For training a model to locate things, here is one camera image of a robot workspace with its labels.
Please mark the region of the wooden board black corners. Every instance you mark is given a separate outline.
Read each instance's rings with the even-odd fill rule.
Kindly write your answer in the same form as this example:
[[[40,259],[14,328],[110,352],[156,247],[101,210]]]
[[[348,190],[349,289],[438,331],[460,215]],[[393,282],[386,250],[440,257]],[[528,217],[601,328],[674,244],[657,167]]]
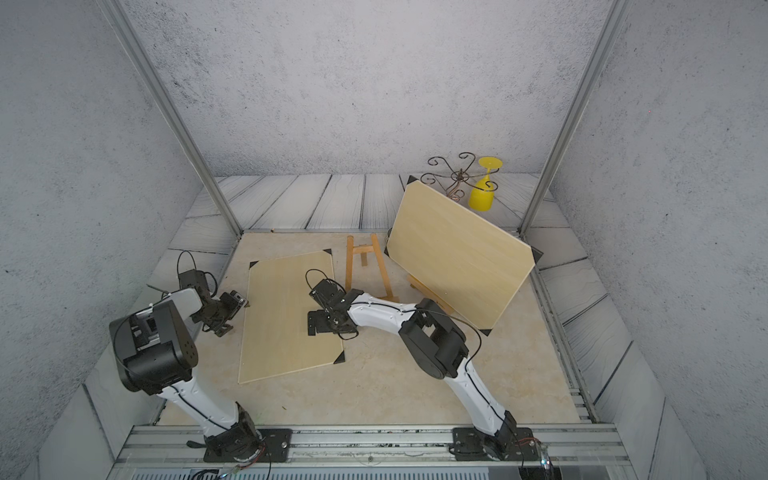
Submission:
[[[309,336],[307,314],[319,306],[306,274],[318,282],[334,273],[329,251],[259,260],[249,268],[238,383],[332,365],[344,353],[333,333]]]
[[[534,338],[546,333],[529,282],[531,247],[419,180],[405,188],[387,250],[476,328],[501,323]]]

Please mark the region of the small wooden easel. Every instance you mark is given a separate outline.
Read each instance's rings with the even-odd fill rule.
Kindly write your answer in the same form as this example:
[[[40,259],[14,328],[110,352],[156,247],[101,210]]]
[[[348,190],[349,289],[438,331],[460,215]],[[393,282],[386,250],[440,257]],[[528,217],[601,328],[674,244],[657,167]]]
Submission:
[[[452,315],[455,313],[455,310],[447,302],[445,302],[434,291],[426,287],[422,282],[417,280],[415,277],[408,274],[407,280],[412,288],[418,290],[424,297],[429,298],[430,300],[437,303],[444,312],[446,312],[449,315]]]

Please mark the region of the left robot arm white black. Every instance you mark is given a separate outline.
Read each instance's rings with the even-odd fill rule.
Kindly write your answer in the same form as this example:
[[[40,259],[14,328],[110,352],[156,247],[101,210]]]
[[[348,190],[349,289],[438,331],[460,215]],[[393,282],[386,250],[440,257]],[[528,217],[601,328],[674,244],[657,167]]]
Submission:
[[[158,396],[182,409],[203,429],[207,462],[248,463],[266,453],[266,440],[239,403],[220,396],[196,373],[198,350],[186,321],[193,320],[218,336],[248,301],[237,291],[216,296],[207,274],[188,270],[180,288],[129,316],[109,324],[111,345],[123,386]]]

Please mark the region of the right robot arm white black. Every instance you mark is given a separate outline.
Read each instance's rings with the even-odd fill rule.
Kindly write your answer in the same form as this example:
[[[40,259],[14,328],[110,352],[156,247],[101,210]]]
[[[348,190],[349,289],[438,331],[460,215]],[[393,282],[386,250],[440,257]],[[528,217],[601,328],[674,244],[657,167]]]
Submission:
[[[460,400],[487,456],[525,460],[516,420],[479,377],[464,331],[436,302],[395,303],[346,290],[330,278],[318,282],[309,295],[319,305],[308,313],[317,333],[357,336],[361,327],[370,327],[399,336],[421,370],[445,381]]]

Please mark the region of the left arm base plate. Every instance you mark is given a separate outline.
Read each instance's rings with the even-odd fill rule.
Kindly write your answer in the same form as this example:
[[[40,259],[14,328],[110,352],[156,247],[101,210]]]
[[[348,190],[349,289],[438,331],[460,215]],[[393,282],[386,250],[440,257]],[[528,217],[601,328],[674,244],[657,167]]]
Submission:
[[[205,437],[205,463],[246,464],[286,463],[293,430],[290,428],[261,428],[254,436],[244,433],[223,433]]]

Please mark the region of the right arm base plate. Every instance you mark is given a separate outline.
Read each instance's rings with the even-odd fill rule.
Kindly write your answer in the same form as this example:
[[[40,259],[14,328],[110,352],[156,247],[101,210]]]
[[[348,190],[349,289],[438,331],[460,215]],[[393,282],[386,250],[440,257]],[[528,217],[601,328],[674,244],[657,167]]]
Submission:
[[[503,427],[489,435],[474,427],[457,427],[452,430],[453,443],[449,452],[458,461],[512,461],[536,462],[541,458],[538,442],[530,428]]]

